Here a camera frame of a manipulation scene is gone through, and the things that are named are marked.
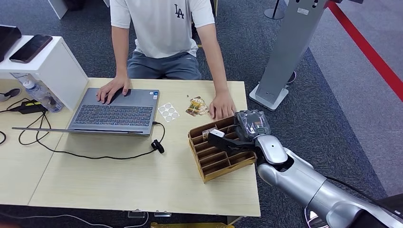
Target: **laptop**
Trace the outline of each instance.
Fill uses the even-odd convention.
[[[155,118],[159,90],[118,90],[110,104],[96,99],[99,88],[88,88],[67,129],[20,128],[46,132],[150,135]]]

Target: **laptop keyboard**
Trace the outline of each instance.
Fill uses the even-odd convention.
[[[75,124],[149,126],[153,107],[146,106],[81,106]]]

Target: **robotic arm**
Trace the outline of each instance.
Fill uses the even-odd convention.
[[[259,176],[314,211],[331,228],[351,227],[362,212],[369,213],[384,227],[403,228],[402,219],[331,184],[311,164],[284,148],[275,136],[269,135],[263,112],[236,113],[235,124],[240,141],[220,137],[213,131],[209,144],[229,154],[253,150],[258,157]]]

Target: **red stripe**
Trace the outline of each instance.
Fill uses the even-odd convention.
[[[345,31],[350,35],[353,41],[361,49],[367,59],[384,78],[390,88],[396,95],[403,101],[403,82],[395,74],[395,72],[386,64],[386,62],[379,56],[375,49],[366,41],[364,36],[357,30],[351,23],[347,16],[341,11],[336,3],[330,1],[328,3],[330,11],[334,14],[340,24],[344,27]]]

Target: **cardboard box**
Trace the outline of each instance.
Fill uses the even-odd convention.
[[[229,156],[227,152],[211,146],[207,141],[203,141],[202,132],[214,127],[224,132],[225,138],[238,139],[235,132],[234,117],[222,119],[190,130],[188,134],[189,145],[204,183],[251,165],[256,161],[256,155],[252,151]]]

